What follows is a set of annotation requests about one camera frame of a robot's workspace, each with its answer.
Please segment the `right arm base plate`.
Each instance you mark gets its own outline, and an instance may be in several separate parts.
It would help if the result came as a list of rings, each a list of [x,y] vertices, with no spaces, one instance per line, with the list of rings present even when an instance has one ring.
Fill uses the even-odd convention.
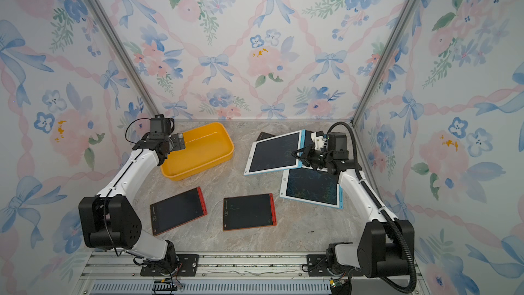
[[[309,277],[363,277],[360,269],[330,262],[325,254],[308,254],[306,263],[301,266],[303,273]]]

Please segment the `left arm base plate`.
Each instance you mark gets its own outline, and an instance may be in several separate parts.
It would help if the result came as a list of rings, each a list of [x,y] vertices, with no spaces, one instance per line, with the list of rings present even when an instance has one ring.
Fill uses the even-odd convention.
[[[194,277],[197,273],[200,256],[198,254],[178,254],[173,262],[145,263],[141,265],[142,277]]]

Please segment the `white blue writing tablet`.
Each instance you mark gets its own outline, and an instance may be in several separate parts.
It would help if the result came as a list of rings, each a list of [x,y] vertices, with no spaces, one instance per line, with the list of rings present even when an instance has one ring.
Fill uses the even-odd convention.
[[[338,176],[302,167],[283,172],[280,197],[298,202],[343,209],[343,190]]]
[[[303,163],[293,153],[304,147],[305,135],[306,131],[300,130],[254,142],[244,175],[301,168]]]

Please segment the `yellow plastic storage box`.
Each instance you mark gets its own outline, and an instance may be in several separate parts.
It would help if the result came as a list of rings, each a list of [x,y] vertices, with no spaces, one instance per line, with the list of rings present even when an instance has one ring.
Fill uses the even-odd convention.
[[[183,133],[186,148],[171,152],[161,165],[162,175],[180,181],[233,158],[235,146],[226,128],[213,122]]]

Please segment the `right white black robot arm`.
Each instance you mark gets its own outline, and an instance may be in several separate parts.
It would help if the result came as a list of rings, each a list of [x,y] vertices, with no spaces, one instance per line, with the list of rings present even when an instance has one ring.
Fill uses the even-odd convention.
[[[354,243],[333,243],[326,251],[327,267],[334,274],[357,270],[370,279],[416,278],[414,228],[397,217],[372,189],[343,132],[308,131],[302,147],[293,153],[305,167],[337,177],[364,223]]]

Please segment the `red writing tablet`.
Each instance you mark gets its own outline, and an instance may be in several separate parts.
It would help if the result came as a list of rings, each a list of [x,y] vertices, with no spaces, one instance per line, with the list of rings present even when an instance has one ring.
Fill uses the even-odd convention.
[[[257,141],[262,141],[262,140],[270,139],[270,138],[273,138],[273,137],[274,137],[274,135],[272,135],[270,133],[260,132],[259,136],[257,138]]]
[[[223,200],[222,230],[264,228],[277,225],[273,194],[226,197]]]
[[[207,215],[200,187],[150,205],[152,233],[158,236]]]

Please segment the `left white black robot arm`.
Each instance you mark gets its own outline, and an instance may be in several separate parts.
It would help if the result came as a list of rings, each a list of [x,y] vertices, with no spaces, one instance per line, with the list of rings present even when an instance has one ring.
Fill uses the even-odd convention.
[[[79,203],[85,245],[93,249],[122,250],[169,270],[177,266],[170,241],[146,232],[132,202],[149,173],[161,166],[171,152],[185,148],[184,135],[174,133],[173,118],[156,115],[150,130],[139,139],[128,160],[105,188]]]

